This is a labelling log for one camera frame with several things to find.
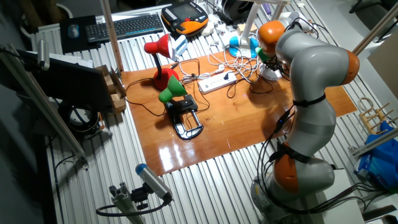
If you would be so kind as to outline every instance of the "green desk lamp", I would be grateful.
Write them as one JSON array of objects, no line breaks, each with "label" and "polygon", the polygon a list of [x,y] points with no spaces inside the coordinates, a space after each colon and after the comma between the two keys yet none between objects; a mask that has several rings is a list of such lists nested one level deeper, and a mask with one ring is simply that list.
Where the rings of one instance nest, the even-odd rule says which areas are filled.
[{"label": "green desk lamp", "polygon": [[185,96],[187,94],[187,91],[181,85],[181,83],[174,76],[171,76],[167,84],[167,88],[160,93],[159,100],[162,103],[167,103],[173,97]]},{"label": "green desk lamp", "polygon": [[[184,99],[180,101],[173,100],[173,97],[183,96]],[[167,88],[163,90],[159,95],[160,102],[165,104],[167,114],[169,115],[170,121],[174,126],[174,130],[177,136],[183,140],[191,140],[197,137],[203,131],[203,125],[199,122],[199,118],[196,114],[198,105],[195,103],[192,95],[189,95],[181,83],[174,77],[171,76],[167,84]],[[186,130],[181,116],[185,113],[191,113],[197,127],[191,130]]]}]

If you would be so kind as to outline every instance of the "slatted metal platform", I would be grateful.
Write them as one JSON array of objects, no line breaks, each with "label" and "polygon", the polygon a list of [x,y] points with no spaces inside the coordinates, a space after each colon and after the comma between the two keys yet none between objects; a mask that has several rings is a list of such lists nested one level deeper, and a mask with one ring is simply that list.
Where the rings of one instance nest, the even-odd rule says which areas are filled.
[{"label": "slatted metal platform", "polygon": [[[297,0],[293,0],[285,11],[300,11],[313,22],[327,27],[309,1],[301,1],[305,3],[303,9],[299,9],[296,2]],[[122,14],[146,12],[160,14],[160,9],[160,7],[153,7]],[[269,19],[270,17],[261,9],[255,23],[260,27]],[[321,40],[333,45],[337,44],[327,32],[319,31]],[[119,41],[124,69],[135,71],[154,67],[153,59],[144,53],[143,46],[146,42],[158,40],[162,35],[160,33]],[[209,37],[190,38],[188,51],[183,54],[183,59],[206,55],[208,45],[214,40],[222,43],[222,38],[216,33]],[[58,25],[41,27],[39,33],[32,36],[34,50],[35,43],[40,39],[49,43],[51,53],[63,54]],[[212,47],[210,50],[213,53],[222,51],[223,45]],[[116,68],[110,43],[103,44],[100,49],[68,55],[92,60],[95,67],[107,65],[108,68]],[[171,63],[164,57],[161,57],[160,62],[163,65]],[[366,96],[380,106],[370,88],[361,79],[361,75],[346,85],[345,90],[355,104],[361,97]],[[348,146],[362,146],[367,138],[367,132],[358,115],[357,111],[338,118],[333,138],[315,154],[339,168],[345,168],[352,184],[359,180],[353,174],[356,160],[348,153],[347,148]],[[82,143],[88,157],[90,166],[88,170],[75,166],[75,159],[70,159],[71,162],[60,165],[54,173],[55,165],[63,158],[72,155],[72,152],[59,138],[55,139],[47,149],[58,223],[129,223],[127,218],[99,217],[95,213],[96,208],[112,204],[111,195],[108,192],[110,185],[125,182],[130,190],[141,187],[142,180],[135,174],[135,167],[145,162],[129,107],[125,112],[110,116],[105,121],[106,129],[103,134]],[[272,145],[275,146],[276,141],[284,139],[285,137],[275,139]],[[274,151],[273,146],[267,149],[268,156]],[[171,188],[175,201],[171,206],[158,212],[144,215],[146,222],[264,223],[266,219],[253,205],[249,193],[251,181],[256,173],[255,166],[260,148],[260,143],[248,146],[163,175],[161,179]],[[59,181],[58,186],[55,185],[55,178]],[[365,196],[366,192],[356,192],[356,195]],[[159,205],[159,199],[156,196],[150,196],[150,208]]]}]

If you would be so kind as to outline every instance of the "lamp shade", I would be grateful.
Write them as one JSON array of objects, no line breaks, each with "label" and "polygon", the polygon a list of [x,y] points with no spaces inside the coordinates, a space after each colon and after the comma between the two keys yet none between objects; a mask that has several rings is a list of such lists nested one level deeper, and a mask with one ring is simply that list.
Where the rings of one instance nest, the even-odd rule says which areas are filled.
[{"label": "lamp shade", "polygon": [[172,38],[170,34],[161,37],[157,42],[150,42],[144,45],[144,50],[148,54],[161,54],[164,57],[171,58],[173,55]]},{"label": "lamp shade", "polygon": [[169,83],[167,84],[167,88],[163,90],[159,95],[159,100],[162,103],[169,102],[173,97],[176,96],[185,96],[187,91],[181,85],[181,83],[174,77],[171,76],[169,79]]}]

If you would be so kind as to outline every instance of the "red desk lamp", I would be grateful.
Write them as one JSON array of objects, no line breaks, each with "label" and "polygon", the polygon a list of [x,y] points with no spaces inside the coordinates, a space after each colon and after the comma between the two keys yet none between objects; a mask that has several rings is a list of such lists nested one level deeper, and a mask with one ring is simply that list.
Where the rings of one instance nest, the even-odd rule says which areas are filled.
[{"label": "red desk lamp", "polygon": [[148,54],[152,54],[152,56],[154,57],[157,67],[157,72],[154,76],[154,84],[158,89],[165,90],[171,76],[174,76],[177,80],[179,80],[177,72],[170,68],[162,68],[160,66],[159,58],[156,55],[157,53],[159,53],[167,58],[172,57],[172,38],[169,34],[164,35],[157,42],[146,43],[144,45],[144,50]]}]

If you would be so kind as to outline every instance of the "white lamp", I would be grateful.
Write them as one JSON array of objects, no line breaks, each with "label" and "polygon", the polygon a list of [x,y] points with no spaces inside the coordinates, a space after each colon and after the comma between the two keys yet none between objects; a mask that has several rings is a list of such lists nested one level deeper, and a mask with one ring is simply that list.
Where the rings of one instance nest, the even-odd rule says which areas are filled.
[{"label": "white lamp", "polygon": [[281,6],[287,6],[292,1],[291,0],[242,0],[254,2],[249,17],[246,21],[246,26],[240,37],[234,36],[229,40],[229,52],[234,57],[245,56],[247,58],[257,57],[256,47],[258,46],[258,41],[250,37],[251,26],[253,25],[254,19],[257,16],[257,11],[259,10],[261,4],[270,3],[278,4]]}]

